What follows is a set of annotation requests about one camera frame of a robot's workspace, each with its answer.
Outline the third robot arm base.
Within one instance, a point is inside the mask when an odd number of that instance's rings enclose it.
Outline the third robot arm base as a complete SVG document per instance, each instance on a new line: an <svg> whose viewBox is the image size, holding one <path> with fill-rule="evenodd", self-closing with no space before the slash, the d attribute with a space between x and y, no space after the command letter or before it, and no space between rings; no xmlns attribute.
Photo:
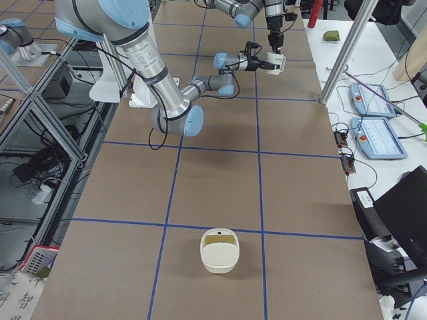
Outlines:
<svg viewBox="0 0 427 320"><path fill-rule="evenodd" d="M56 44L38 44L24 22L18 18L1 21L1 49L20 67L42 67Z"/></svg>

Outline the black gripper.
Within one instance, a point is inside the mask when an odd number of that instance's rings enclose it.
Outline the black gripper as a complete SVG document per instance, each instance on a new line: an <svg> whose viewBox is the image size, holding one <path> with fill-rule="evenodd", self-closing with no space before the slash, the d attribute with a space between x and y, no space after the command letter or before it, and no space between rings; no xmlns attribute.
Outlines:
<svg viewBox="0 0 427 320"><path fill-rule="evenodd" d="M247 41L243 50L240 51L240 71L256 71L264 62L258 58L262 46L258 43ZM280 65L266 63L266 71L280 70Z"/></svg>
<svg viewBox="0 0 427 320"><path fill-rule="evenodd" d="M284 33L294 25L297 17L298 15L294 12L282 13L275 16L266 16L267 28L270 31L270 34L268 35L268 41L274 53L282 53ZM285 21L292 21L292 24L284 31L281 30L283 19L285 19Z"/></svg>

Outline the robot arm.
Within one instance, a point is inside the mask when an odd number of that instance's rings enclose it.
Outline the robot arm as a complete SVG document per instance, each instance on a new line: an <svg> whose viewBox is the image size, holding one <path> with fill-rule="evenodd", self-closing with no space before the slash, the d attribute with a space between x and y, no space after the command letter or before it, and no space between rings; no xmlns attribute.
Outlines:
<svg viewBox="0 0 427 320"><path fill-rule="evenodd" d="M153 128L162 132L194 137L203 127L203 109L195 104L206 91L220 95L234 92L235 70L268 70L278 74L284 59L269 57L263 61L250 51L258 45L247 42L238 54L217 53L214 67L218 75L197 76L184 89L170 75L154 42L149 36L148 1L56 1L57 30L69 37L92 42L109 39L124 50L133 70L156 96L157 105L151 112Z"/></svg>
<svg viewBox="0 0 427 320"><path fill-rule="evenodd" d="M285 1L251 0L240 3L229 0L194 1L204 9L217 9L230 16L241 29L247 28L264 9L266 25L270 34L268 41L272 52L281 54L284 33L290 29L298 15L286 9Z"/></svg>

